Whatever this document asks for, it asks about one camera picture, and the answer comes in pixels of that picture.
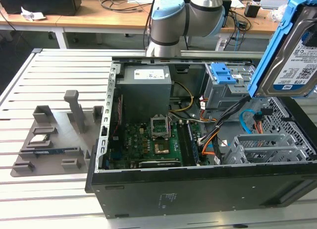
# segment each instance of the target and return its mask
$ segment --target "drive label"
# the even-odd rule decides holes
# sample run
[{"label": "drive label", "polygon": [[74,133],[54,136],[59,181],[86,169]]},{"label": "drive label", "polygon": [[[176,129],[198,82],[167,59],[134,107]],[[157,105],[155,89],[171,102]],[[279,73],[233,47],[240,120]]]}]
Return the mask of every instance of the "drive label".
[{"label": "drive label", "polygon": [[300,40],[276,78],[276,90],[296,90],[317,73],[317,47],[306,47]]}]

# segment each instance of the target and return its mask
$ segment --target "sticker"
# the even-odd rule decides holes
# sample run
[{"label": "sticker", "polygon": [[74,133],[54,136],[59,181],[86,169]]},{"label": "sticker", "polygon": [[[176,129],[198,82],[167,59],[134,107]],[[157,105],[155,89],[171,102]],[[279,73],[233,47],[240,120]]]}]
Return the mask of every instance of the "sticker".
[{"label": "sticker", "polygon": [[213,161],[217,164],[217,165],[220,165],[220,160],[217,156],[214,156],[214,159]]},{"label": "sticker", "polygon": [[134,79],[164,79],[163,69],[136,69]]},{"label": "sticker", "polygon": [[35,151],[36,154],[49,154],[48,151]]},{"label": "sticker", "polygon": [[292,89],[293,85],[284,85],[282,90]]},{"label": "sticker", "polygon": [[241,74],[232,74],[231,76],[232,78],[235,78],[235,79],[243,79]]},{"label": "sticker", "polygon": [[221,146],[228,146],[227,140],[221,141]]},{"label": "sticker", "polygon": [[306,47],[300,40],[274,81],[276,90],[296,90],[303,87],[317,71],[317,47]]},{"label": "sticker", "polygon": [[190,124],[187,125],[187,128],[188,128],[190,140],[193,141],[192,131],[190,130]]},{"label": "sticker", "polygon": [[206,103],[205,102],[200,102],[200,108],[202,110],[205,110],[206,109]]}]

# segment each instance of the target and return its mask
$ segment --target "green circuit board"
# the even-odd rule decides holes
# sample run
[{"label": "green circuit board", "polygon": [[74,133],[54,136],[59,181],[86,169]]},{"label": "green circuit board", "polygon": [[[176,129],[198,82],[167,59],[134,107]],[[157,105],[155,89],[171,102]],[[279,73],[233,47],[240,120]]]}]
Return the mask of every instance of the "green circuit board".
[{"label": "green circuit board", "polygon": [[[165,123],[156,128],[164,132]],[[193,137],[200,136],[200,128],[192,124]],[[151,124],[126,124],[124,128],[124,144],[122,149],[112,149],[110,165],[112,169],[137,168],[142,161],[179,161],[182,165],[182,154],[179,146],[176,123],[170,124],[170,138],[152,138]]]}]

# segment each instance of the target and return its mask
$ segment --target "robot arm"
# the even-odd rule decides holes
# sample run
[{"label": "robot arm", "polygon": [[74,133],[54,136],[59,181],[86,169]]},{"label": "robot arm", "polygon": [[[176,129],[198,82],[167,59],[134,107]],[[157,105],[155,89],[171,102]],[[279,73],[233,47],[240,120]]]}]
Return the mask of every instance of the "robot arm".
[{"label": "robot arm", "polygon": [[147,56],[180,56],[181,36],[214,35],[224,21],[222,0],[158,0],[152,13],[151,42]]}]

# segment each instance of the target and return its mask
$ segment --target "yellow wire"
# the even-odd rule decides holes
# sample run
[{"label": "yellow wire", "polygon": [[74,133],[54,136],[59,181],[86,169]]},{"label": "yellow wire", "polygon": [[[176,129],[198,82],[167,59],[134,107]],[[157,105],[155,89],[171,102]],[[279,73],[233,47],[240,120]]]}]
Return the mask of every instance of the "yellow wire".
[{"label": "yellow wire", "polygon": [[180,82],[175,81],[175,83],[178,83],[180,86],[182,86],[190,95],[190,104],[182,109],[175,109],[175,110],[170,110],[170,112],[174,113],[174,112],[181,112],[181,111],[185,111],[187,109],[189,109],[193,103],[194,103],[194,96],[192,95],[192,93],[188,90],[188,88],[186,88],[183,84],[181,84]]}]

